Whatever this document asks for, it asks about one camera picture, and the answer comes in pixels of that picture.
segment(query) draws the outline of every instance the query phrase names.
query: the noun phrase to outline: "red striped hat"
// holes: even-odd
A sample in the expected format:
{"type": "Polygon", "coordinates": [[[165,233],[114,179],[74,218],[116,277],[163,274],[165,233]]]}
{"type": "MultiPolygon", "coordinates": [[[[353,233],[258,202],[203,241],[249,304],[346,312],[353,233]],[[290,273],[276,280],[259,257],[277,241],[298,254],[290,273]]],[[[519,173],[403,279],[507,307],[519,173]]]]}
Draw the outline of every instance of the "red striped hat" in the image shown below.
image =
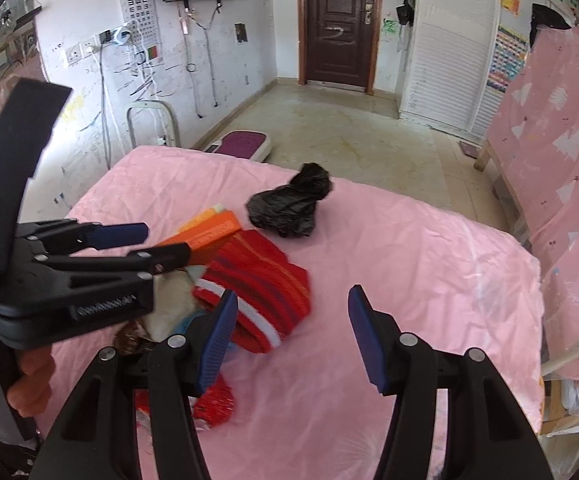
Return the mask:
{"type": "Polygon", "coordinates": [[[258,231],[240,231],[221,247],[192,294],[211,310],[227,288],[238,296],[232,341],[250,352],[276,348],[311,311],[307,271],[258,231]]]}

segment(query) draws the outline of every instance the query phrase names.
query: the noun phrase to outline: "brown door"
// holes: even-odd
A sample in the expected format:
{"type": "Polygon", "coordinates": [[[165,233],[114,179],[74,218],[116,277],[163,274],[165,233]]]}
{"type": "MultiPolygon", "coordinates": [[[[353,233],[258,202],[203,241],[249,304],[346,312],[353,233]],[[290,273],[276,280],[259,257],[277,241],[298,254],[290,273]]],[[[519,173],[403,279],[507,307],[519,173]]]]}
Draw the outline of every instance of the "brown door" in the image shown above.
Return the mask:
{"type": "Polygon", "coordinates": [[[307,0],[307,79],[367,87],[374,0],[307,0]]]}

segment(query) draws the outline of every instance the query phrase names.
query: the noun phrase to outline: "human hand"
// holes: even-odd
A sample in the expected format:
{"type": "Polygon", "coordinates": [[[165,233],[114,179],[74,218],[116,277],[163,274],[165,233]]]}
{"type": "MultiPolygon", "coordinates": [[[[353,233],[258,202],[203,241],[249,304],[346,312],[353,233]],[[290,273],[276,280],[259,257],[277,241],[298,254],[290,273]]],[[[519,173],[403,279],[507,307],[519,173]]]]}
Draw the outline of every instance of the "human hand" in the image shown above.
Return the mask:
{"type": "Polygon", "coordinates": [[[7,391],[7,402],[21,416],[35,416],[47,407],[52,390],[50,378],[56,369],[52,346],[19,352],[18,364],[23,377],[7,391]]]}

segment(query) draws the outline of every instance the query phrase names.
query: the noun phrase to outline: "pink bedsheet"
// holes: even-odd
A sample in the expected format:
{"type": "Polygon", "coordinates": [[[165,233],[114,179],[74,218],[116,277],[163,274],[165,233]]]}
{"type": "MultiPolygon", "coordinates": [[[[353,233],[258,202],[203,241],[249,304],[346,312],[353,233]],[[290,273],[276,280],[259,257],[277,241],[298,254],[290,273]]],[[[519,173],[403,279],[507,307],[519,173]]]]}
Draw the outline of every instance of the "pink bedsheet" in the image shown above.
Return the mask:
{"type": "MultiPolygon", "coordinates": [[[[579,28],[542,29],[488,139],[541,262],[551,356],[579,342],[579,28]]],[[[579,360],[559,374],[579,379],[579,360]]]]}
{"type": "MultiPolygon", "coordinates": [[[[247,199],[292,174],[229,156],[141,147],[93,186],[70,216],[144,221],[150,245],[220,202],[251,228],[247,199]]],[[[212,478],[373,477],[394,399],[381,397],[367,380],[347,316],[348,290],[356,283],[376,309],[434,348],[485,349],[537,430],[543,400],[537,261],[509,235],[459,214],[348,180],[333,182],[310,238],[266,234],[309,271],[312,314],[271,353],[236,349],[224,363],[236,409],[228,423],[199,435],[212,478]]],[[[38,419],[44,432],[112,332],[55,346],[54,396],[38,419]]],[[[443,400],[430,474],[442,463],[443,400]]],[[[144,478],[156,479],[150,439],[145,431],[139,438],[144,478]]]]}

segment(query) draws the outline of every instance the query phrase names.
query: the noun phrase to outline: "silver bolt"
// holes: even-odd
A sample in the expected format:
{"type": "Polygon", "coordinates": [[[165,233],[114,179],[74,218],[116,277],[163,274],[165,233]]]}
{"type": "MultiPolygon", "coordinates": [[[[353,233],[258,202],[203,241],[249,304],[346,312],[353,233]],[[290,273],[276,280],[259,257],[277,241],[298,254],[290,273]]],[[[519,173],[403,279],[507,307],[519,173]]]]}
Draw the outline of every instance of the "silver bolt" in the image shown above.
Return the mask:
{"type": "Polygon", "coordinates": [[[187,342],[184,335],[174,334],[167,340],[167,346],[170,348],[180,348],[187,342]]]}
{"type": "Polygon", "coordinates": [[[401,342],[402,345],[405,346],[416,346],[418,345],[418,338],[414,334],[410,334],[409,332],[401,334],[398,340],[401,342]]]}
{"type": "Polygon", "coordinates": [[[467,352],[467,355],[472,361],[476,361],[477,363],[485,361],[485,352],[480,348],[471,348],[469,352],[467,352]]]}
{"type": "Polygon", "coordinates": [[[116,355],[116,350],[111,346],[106,346],[98,353],[98,358],[101,361],[109,361],[112,357],[116,355]]]}

